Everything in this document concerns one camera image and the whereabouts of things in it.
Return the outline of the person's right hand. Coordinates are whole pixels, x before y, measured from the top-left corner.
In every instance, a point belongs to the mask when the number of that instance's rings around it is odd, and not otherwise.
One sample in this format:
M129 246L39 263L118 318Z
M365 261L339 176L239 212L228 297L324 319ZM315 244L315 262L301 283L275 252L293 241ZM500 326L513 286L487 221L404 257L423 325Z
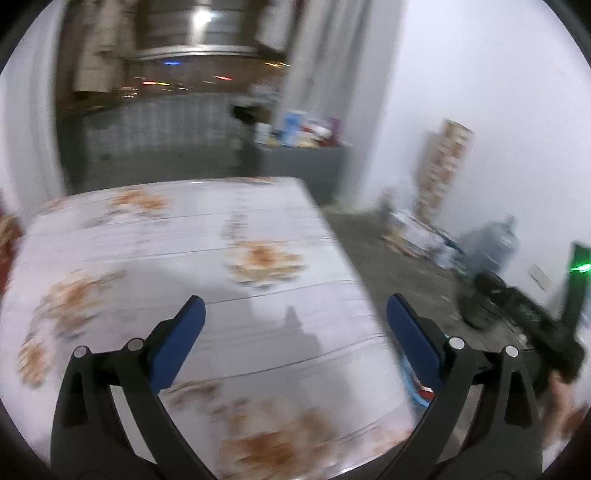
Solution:
M566 383L556 370L549 374L548 388L549 394L541 417L544 448L571 437L589 409L587 404L576 403L574 385Z

